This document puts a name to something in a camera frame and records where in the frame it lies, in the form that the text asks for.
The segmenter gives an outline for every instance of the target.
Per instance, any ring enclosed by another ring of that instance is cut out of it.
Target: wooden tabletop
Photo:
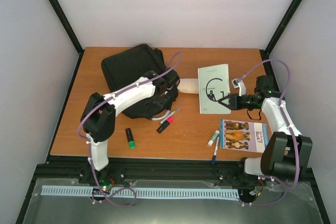
[[[91,94],[109,93],[101,70],[101,61],[127,48],[87,47],[80,64],[72,91],[67,102],[51,155],[87,156],[88,146],[76,135],[83,110]],[[223,48],[160,48],[165,62],[178,51],[184,54],[183,60],[176,67],[180,78],[197,78],[197,69],[227,63],[229,78],[239,78],[255,64],[261,62],[258,49],[223,49]],[[252,72],[244,83],[247,93],[253,93],[256,78],[265,74],[261,66]],[[232,93],[236,93],[230,84]],[[174,116],[174,122],[161,134],[156,132],[158,122],[147,119],[130,119],[123,114],[116,118],[114,134],[109,139],[108,155],[111,157],[149,157],[177,159],[211,159],[214,146],[207,142],[219,129],[220,119],[251,121],[246,110],[232,111],[230,115],[207,115],[199,113],[198,94],[180,93],[172,109],[180,110]],[[253,118],[258,118],[258,111],[252,111]],[[262,114],[262,121],[267,122]],[[131,128],[135,149],[129,149],[125,134]],[[218,160],[238,160],[242,157],[260,157],[259,153],[219,149]]]

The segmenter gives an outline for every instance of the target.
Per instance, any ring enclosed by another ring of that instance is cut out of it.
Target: glue stick
[[[210,138],[208,145],[212,146],[212,144],[214,143],[214,141],[216,141],[217,137],[219,135],[219,131],[215,131],[215,133],[212,135],[212,137]]]

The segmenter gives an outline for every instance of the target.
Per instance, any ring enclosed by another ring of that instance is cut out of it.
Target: book cover
[[[269,142],[267,123],[221,119],[221,148],[263,153]]]
[[[201,114],[230,114],[218,100],[230,92],[228,64],[198,69],[199,107]]]

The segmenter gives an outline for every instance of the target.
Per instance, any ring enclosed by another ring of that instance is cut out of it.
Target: black metal frame
[[[240,185],[235,180],[237,162],[225,161],[212,165],[210,161],[181,161],[166,159],[110,158],[107,168],[97,174],[105,177],[113,174],[116,184],[129,186],[129,181],[148,180],[190,180],[205,181],[215,185],[230,186],[233,189],[251,189],[256,181]],[[38,178],[76,178],[80,183],[94,185],[86,157],[52,156],[49,164],[37,165],[25,201],[19,213],[17,224],[23,223],[27,207]],[[321,213],[323,223],[330,223],[312,169],[307,169],[302,180],[309,182]]]
[[[292,0],[289,8],[287,9],[284,17],[282,18],[278,28],[272,36],[267,48],[260,50],[262,60],[269,59],[271,51],[274,49],[277,41],[279,40],[284,29],[287,27],[290,19],[294,15],[296,9],[302,0]],[[66,107],[73,82],[75,80],[80,62],[83,57],[84,50],[80,45],[75,32],[73,31],[65,13],[63,12],[58,0],[49,0],[55,13],[57,14],[60,22],[62,23],[65,31],[67,32],[71,42],[79,54],[75,71],[67,92],[65,102],[57,123],[54,133],[54,142],[64,109]],[[275,87],[279,90],[275,74],[270,62],[264,64],[265,73],[273,76]],[[207,161],[174,161],[174,160],[161,160],[161,159],[127,159],[127,158],[110,158],[109,166],[113,167],[112,172],[114,177],[119,178],[117,183],[124,183],[125,179],[167,179],[167,180],[205,180],[218,183],[223,186],[232,186],[237,189],[246,189],[254,186],[248,184],[245,186],[237,184],[232,174],[237,168],[237,162],[218,162],[217,165],[210,165]],[[69,157],[69,156],[51,156],[50,150],[45,164],[37,165],[32,181],[30,183],[26,198],[23,202],[21,211],[19,213],[17,224],[22,223],[24,220],[27,207],[38,178],[78,178],[82,183],[91,183],[90,169],[88,167],[87,158],[85,157]],[[328,214],[325,210],[319,188],[317,186],[314,174],[311,169],[307,170],[306,177],[303,181],[310,182],[315,200],[318,204],[321,217],[324,223],[330,223]]]

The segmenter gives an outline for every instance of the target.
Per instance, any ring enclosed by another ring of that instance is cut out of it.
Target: black backpack
[[[141,44],[103,59],[101,69],[110,91],[114,92],[135,82],[148,71],[153,70],[157,74],[161,74],[167,67],[164,64],[161,50],[153,50],[147,44]],[[176,85],[179,77],[176,71],[172,70],[163,78],[172,87],[167,90],[163,97],[160,97],[159,100],[154,98],[143,99],[125,109],[123,113],[133,119],[150,119],[164,110],[170,110],[172,103],[179,94]]]

